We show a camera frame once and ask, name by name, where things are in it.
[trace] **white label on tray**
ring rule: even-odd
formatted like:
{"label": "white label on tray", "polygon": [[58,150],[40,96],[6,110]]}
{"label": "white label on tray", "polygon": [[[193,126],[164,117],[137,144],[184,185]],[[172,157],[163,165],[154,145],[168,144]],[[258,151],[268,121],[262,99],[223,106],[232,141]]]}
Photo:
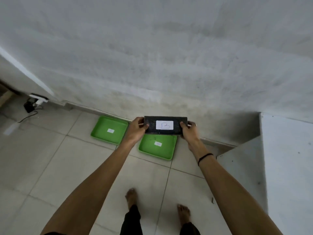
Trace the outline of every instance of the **white label on tray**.
{"label": "white label on tray", "polygon": [[174,121],[157,120],[156,129],[173,130]]}
{"label": "white label on tray", "polygon": [[156,145],[156,146],[162,146],[162,143],[155,141],[154,145]]}

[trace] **white tile floor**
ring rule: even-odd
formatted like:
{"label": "white tile floor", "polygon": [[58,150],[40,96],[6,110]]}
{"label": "white tile floor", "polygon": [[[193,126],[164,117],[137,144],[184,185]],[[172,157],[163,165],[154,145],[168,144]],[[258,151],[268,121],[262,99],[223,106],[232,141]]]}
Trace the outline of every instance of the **white tile floor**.
{"label": "white tile floor", "polygon": [[[8,133],[14,121],[7,117],[26,116],[23,103],[17,98],[0,109],[0,235],[39,234],[73,189],[115,149],[90,137],[97,115],[55,105],[45,105]],[[127,212],[124,195],[131,187],[139,193],[144,234],[179,234],[177,203],[190,208],[201,234],[230,234],[182,139],[173,161],[142,154],[138,145],[131,150],[91,235],[119,234]]]}

